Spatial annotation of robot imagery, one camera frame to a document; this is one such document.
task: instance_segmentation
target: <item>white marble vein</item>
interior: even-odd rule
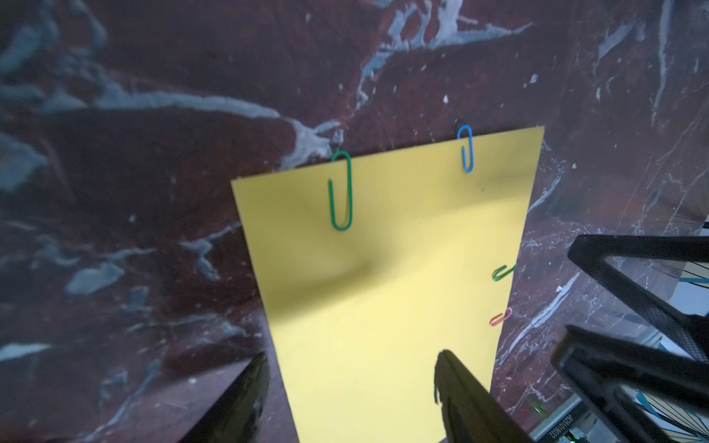
[[[667,221],[667,225],[665,226],[664,230],[662,231],[662,235],[665,235],[667,230],[669,229],[670,225],[674,221],[675,216],[677,215],[677,212],[679,209],[682,207],[682,203],[684,203],[684,199],[687,198],[687,195],[689,194],[689,191],[694,187],[694,185],[697,184],[697,182],[700,179],[704,179],[704,176],[709,172],[709,169],[704,169],[700,174],[698,174],[696,177],[694,177],[694,180],[687,186],[684,187],[680,184],[680,190],[682,192],[682,197],[679,199],[679,203],[677,203],[677,206],[674,209],[674,212],[670,216],[669,220]]]
[[[75,111],[77,109],[88,108],[83,100],[68,94],[64,88],[57,87],[54,93],[37,109],[37,113],[41,116],[51,116],[62,112]]]
[[[108,45],[108,32],[101,24],[101,22],[96,18],[91,9],[82,0],[71,0],[69,2],[69,7],[72,14],[75,16],[83,16],[89,22],[89,30],[91,32],[91,45],[86,48],[73,48],[74,50],[83,50],[87,54],[97,52],[98,50],[106,47]]]
[[[419,9],[416,4],[411,3],[407,5],[403,11],[395,12],[394,18],[387,31],[391,42],[380,43],[372,58],[369,59],[362,69],[359,84],[357,85],[357,105],[354,108],[353,115],[369,100],[369,95],[364,90],[365,84],[368,81],[373,82],[376,80],[377,72],[384,67],[392,55],[410,50],[436,49],[449,45],[464,45],[466,43],[509,37],[522,33],[532,25],[532,23],[527,23],[519,28],[508,29],[487,23],[482,29],[460,30],[458,29],[459,21],[467,21],[475,24],[477,24],[478,21],[474,18],[464,18],[464,20],[460,20],[460,8],[463,6],[463,0],[448,0],[444,2],[443,6],[439,6],[438,8],[438,32],[436,36],[427,43],[424,41],[424,33],[430,23],[433,6],[430,0],[424,0],[423,3],[425,5],[425,9],[423,10]],[[401,32],[415,13],[418,14],[421,24],[412,38],[402,40]]]
[[[571,279],[565,285],[557,287],[557,296],[554,298],[554,300],[552,300],[551,303],[546,305],[544,309],[542,309],[532,319],[532,321],[530,321],[530,323],[525,326],[522,332],[517,335],[517,337],[512,341],[510,347],[507,349],[507,351],[505,351],[505,353],[497,359],[497,365],[502,364],[505,362],[505,360],[507,360],[507,358],[510,356],[510,353],[515,349],[517,344],[519,344],[519,342],[527,336],[527,333],[529,333],[529,331],[536,329],[541,325],[544,325],[547,320],[549,320],[552,315],[554,315],[557,309],[559,309],[559,306],[561,306],[562,303],[566,300],[566,296],[568,296],[571,287],[574,285],[580,275],[581,272],[571,277]]]
[[[218,238],[223,237],[224,235],[227,235],[229,232],[233,232],[238,228],[241,228],[240,221],[229,225],[218,232],[207,235],[206,237],[192,241],[180,242],[180,246],[190,252],[194,252],[195,254],[197,254],[197,258],[194,262],[194,268],[199,271],[200,274],[204,275],[209,281],[219,281],[221,280],[219,272],[207,259],[206,256],[213,248],[212,241],[217,240]]]
[[[88,296],[100,291],[116,283],[125,275],[125,270],[115,262],[125,260],[134,255],[152,254],[155,251],[155,248],[141,249],[139,247],[131,247],[109,254],[102,254],[101,257],[106,259],[106,261],[100,263],[97,267],[88,267],[77,271],[65,286],[65,291],[71,296]]]
[[[0,76],[5,77],[33,59],[45,46],[60,38],[59,28],[52,16],[53,3],[43,0],[37,7],[38,23],[25,24],[10,39],[0,53]]]
[[[635,27],[634,21],[624,22],[620,24],[611,34],[605,35],[605,39],[598,45],[598,60],[600,62],[610,50],[618,46],[630,34],[630,31]]]
[[[79,263],[80,257],[64,256],[59,240],[51,235],[38,235],[35,237],[35,241],[40,243],[42,247],[35,252],[35,259],[30,266],[31,269],[37,269],[43,260],[47,260],[61,267],[73,267]]]
[[[542,195],[539,196],[539,198],[534,203],[532,203],[530,205],[529,209],[527,209],[527,214],[532,212],[532,210],[534,208],[536,208],[537,206],[544,203],[547,200],[547,198],[549,198],[549,196],[552,195],[552,192],[554,192],[554,190],[557,188],[559,183],[561,183],[563,176],[564,176],[564,170],[560,168],[559,174],[554,178],[554,181],[552,181],[552,184],[549,185],[549,188],[544,188],[544,190],[542,191]]]
[[[294,118],[287,118],[286,121],[293,126],[293,130],[296,132],[296,142],[293,152],[281,160],[280,171],[294,169],[307,162],[311,157],[327,158],[332,156],[333,150],[330,144],[334,142],[335,137],[330,139],[323,137],[322,134],[340,126],[339,121],[329,120],[314,128],[309,128]]]
[[[665,86],[667,85],[667,72],[669,71],[669,65],[667,63],[667,42],[669,38],[673,9],[674,0],[664,0],[662,2],[662,13],[660,14],[658,37],[659,44],[657,46],[657,58],[660,61],[660,85],[657,88],[657,93],[655,93],[655,99],[652,103],[652,125],[655,124],[655,120],[657,119],[657,111],[659,110],[662,94],[664,93]]]
[[[278,111],[246,100],[225,96],[196,96],[176,92],[127,92],[110,77],[104,77],[103,93],[94,107],[107,111],[142,111],[157,108],[182,108],[193,111],[219,111],[246,118],[280,118]]]
[[[19,359],[51,348],[46,343],[8,343],[0,348],[0,361]]]
[[[140,398],[140,396],[145,392],[147,387],[152,383],[152,381],[157,377],[157,375],[160,373],[160,360],[154,360],[152,363],[150,363],[147,367],[146,370],[146,377],[143,380],[143,382],[138,386],[138,389],[135,390],[132,394],[130,394],[124,401],[121,403],[121,406],[118,407],[118,410],[116,411],[116,414],[113,415],[113,417],[106,422],[105,425],[101,425],[97,427],[91,434],[88,434],[86,437],[84,437],[84,442],[92,442],[101,435],[101,433],[104,430],[107,430],[110,427],[113,427],[116,425],[118,422],[121,421],[121,418],[125,415],[126,412],[130,410],[130,408],[135,404],[135,402]]]
[[[3,103],[32,103],[44,98],[44,91],[34,84],[0,84],[0,102]]]
[[[45,156],[32,146],[0,133],[0,191],[16,191],[37,169],[47,165]]]
[[[17,228],[21,231],[24,232],[35,232],[37,230],[36,226],[30,225],[29,223],[24,223],[21,221],[15,221],[15,220],[9,220],[6,221],[5,226],[9,226],[11,228]]]

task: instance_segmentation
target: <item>table surface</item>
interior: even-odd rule
[[[491,391],[527,431],[571,395],[549,365],[565,325],[647,330],[566,258],[574,238],[696,235],[709,213],[705,1],[0,9],[4,435],[174,442],[265,350],[260,439],[297,441],[238,176],[546,126]]]

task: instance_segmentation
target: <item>pink paper clip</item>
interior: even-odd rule
[[[495,315],[490,319],[490,327],[495,327],[507,320],[512,315],[512,308],[507,308],[504,314]]]

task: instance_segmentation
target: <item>yellow paper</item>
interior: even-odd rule
[[[438,353],[490,388],[544,128],[232,182],[301,443],[434,443]]]

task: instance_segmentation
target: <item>marble surface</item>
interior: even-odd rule
[[[177,441],[265,349],[261,440],[297,441],[237,176],[545,125],[492,383],[527,431],[571,395],[564,325],[646,328],[566,259],[575,236],[709,213],[707,1],[12,0],[0,21],[6,439]]]

